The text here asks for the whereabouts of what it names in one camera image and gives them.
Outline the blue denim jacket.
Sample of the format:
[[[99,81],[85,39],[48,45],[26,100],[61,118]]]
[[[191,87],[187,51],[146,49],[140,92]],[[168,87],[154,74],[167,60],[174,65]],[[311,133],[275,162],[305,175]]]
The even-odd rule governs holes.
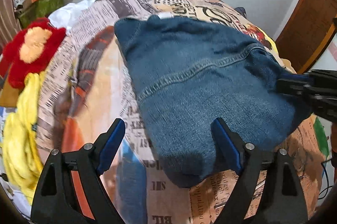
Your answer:
[[[230,169],[211,132],[215,119],[243,141],[273,150],[311,115],[300,98],[277,92],[285,69],[273,55],[236,29],[153,15],[119,20],[115,35],[146,134],[180,188]]]

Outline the yellow blanket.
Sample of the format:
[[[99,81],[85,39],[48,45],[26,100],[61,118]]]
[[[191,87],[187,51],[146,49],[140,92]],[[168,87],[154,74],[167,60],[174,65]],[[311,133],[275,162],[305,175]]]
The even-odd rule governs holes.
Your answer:
[[[29,204],[33,198],[43,169],[36,134],[39,93],[45,72],[29,73],[25,87],[18,97],[17,111],[10,113],[3,129],[1,143],[3,163],[9,182],[21,190]]]

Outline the brown wooden door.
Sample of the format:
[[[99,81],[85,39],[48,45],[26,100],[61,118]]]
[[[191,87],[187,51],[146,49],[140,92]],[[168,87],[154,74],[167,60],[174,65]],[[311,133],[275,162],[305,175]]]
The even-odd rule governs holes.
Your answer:
[[[297,73],[309,70],[335,33],[336,0],[299,0],[276,40],[279,56]]]

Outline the dark blue bag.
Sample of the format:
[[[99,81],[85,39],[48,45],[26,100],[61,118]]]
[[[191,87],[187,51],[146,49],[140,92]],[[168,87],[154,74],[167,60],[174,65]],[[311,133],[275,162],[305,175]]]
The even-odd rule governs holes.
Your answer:
[[[245,19],[247,18],[247,12],[246,12],[244,7],[236,7],[236,8],[234,8],[234,10],[237,11]]]

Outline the newspaper print bedspread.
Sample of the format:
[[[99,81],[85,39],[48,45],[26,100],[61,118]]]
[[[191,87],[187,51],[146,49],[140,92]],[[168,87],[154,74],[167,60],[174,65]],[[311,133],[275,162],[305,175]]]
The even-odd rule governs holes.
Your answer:
[[[103,33],[120,18],[146,19],[161,12],[222,23],[257,39],[278,57],[273,39],[221,0],[96,0],[75,20],[47,68],[39,98],[39,156],[45,161],[54,148],[78,150],[121,118],[125,138],[102,182],[123,219],[211,223],[237,175],[220,172],[191,189],[178,188],[168,179],[145,134],[116,39]]]

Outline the red plush toy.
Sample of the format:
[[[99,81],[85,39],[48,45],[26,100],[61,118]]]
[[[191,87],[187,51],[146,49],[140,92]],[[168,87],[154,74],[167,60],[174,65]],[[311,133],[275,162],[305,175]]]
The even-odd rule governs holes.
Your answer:
[[[14,89],[22,89],[29,73],[44,71],[66,36],[66,28],[54,27],[39,18],[19,31],[2,51],[1,79]]]

